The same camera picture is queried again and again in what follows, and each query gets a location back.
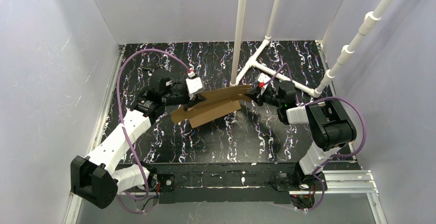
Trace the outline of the brown cardboard box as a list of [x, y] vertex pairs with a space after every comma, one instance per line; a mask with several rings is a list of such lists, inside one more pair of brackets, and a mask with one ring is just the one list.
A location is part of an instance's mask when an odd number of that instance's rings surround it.
[[251, 101], [245, 95], [249, 90], [249, 85], [238, 85], [203, 92], [205, 101], [187, 110], [178, 108], [171, 112], [171, 120], [175, 124], [188, 120], [192, 128], [199, 127], [241, 109], [241, 100]]

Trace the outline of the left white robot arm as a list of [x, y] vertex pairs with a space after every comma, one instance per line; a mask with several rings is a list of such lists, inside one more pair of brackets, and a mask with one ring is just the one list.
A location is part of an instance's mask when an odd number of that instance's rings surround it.
[[117, 169], [127, 151], [165, 112], [167, 106], [183, 108], [205, 101], [203, 82], [193, 71], [183, 81], [171, 77], [165, 69], [154, 70], [149, 84], [142, 89], [123, 113], [120, 123], [107, 138], [85, 157], [76, 156], [70, 164], [71, 191], [100, 209], [107, 208], [116, 196], [137, 186], [150, 190], [156, 168], [137, 161], [136, 165]]

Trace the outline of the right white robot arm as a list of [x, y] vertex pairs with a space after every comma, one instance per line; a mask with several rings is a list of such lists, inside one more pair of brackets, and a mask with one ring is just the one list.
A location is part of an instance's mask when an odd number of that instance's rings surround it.
[[296, 88], [291, 81], [281, 82], [278, 89], [261, 82], [245, 95], [259, 106], [275, 106], [279, 120], [285, 125], [309, 125], [313, 141], [295, 167], [291, 179], [294, 184], [316, 181], [325, 162], [357, 137], [355, 125], [340, 100], [298, 105]]

